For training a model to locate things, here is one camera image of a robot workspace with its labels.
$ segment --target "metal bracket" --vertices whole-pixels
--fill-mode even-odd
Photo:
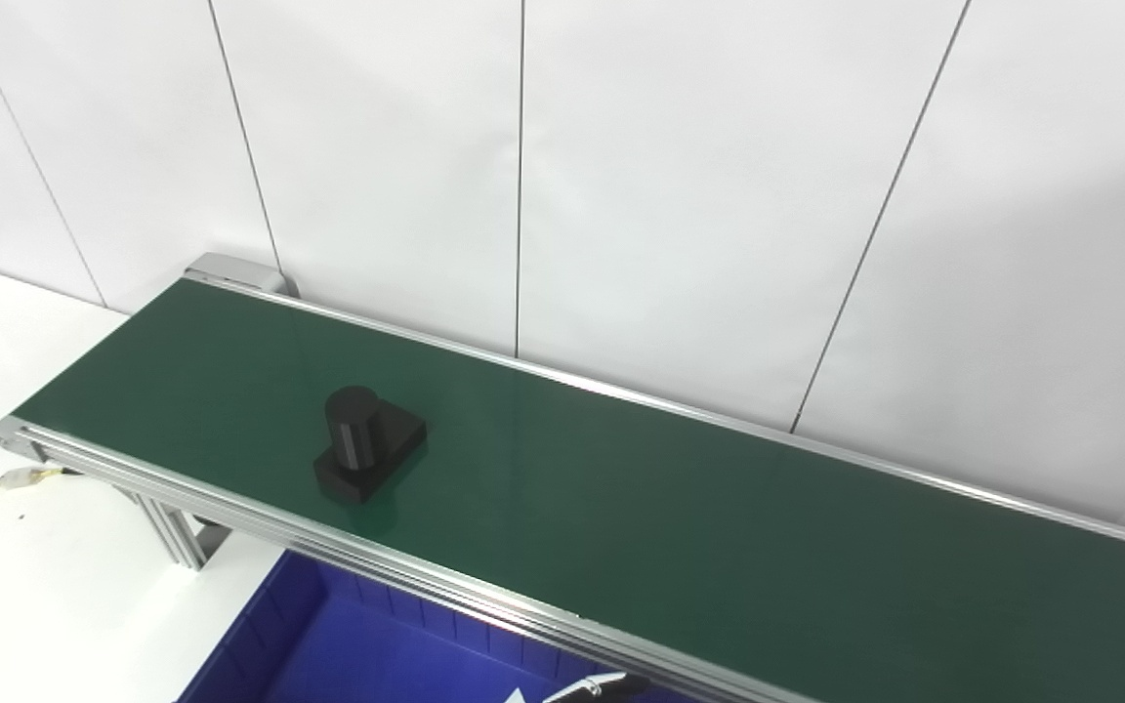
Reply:
[[[0,447],[19,454],[30,462],[46,462],[50,459],[40,445],[35,441],[24,436],[21,431],[27,429],[22,420],[12,415],[0,420]],[[224,543],[231,530],[224,525],[206,525],[194,533],[189,522],[184,520],[183,512],[179,508],[166,506],[154,498],[145,497],[142,494],[115,486],[117,490],[133,499],[135,506],[142,507],[146,520],[155,529],[159,540],[164,543],[168,556],[173,558],[178,565],[188,566],[190,569],[201,569],[207,559],[214,555],[219,544]]]
[[[11,415],[0,420],[0,447],[11,451],[14,454],[19,454],[30,462],[45,462],[46,456],[40,451],[40,447],[34,443],[34,441],[26,440],[26,438],[18,434],[26,424],[19,418],[15,418]]]
[[[277,269],[227,254],[201,254],[184,269],[183,277],[191,280],[216,281],[216,283],[224,281],[251,290],[298,297],[289,279]]]
[[[159,499],[147,497],[140,493],[120,489],[129,499],[142,507],[146,520],[155,529],[159,540],[164,543],[168,555],[180,566],[187,566],[197,570],[206,566],[219,544],[224,543],[231,530],[224,525],[207,525],[194,534],[189,522],[184,520],[184,514],[179,508],[171,507]]]

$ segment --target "electrical cable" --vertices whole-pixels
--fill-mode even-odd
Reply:
[[[46,479],[46,477],[54,477],[58,475],[78,475],[78,472],[68,468],[30,469],[25,467],[22,469],[11,469],[0,476],[0,488],[4,490],[24,488],[24,486],[35,485],[37,481]]]

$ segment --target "black object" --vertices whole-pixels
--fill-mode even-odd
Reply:
[[[321,486],[367,503],[394,469],[424,441],[424,420],[361,386],[341,388],[324,404],[332,447],[315,459]]]

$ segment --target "white table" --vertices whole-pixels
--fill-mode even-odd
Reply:
[[[0,418],[124,319],[0,277]],[[278,555],[233,533],[192,571],[110,486],[0,489],[0,702],[174,700]]]

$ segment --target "blue bin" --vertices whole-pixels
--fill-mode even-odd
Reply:
[[[287,551],[178,703],[540,703],[603,670]],[[654,688],[638,703],[692,703]]]

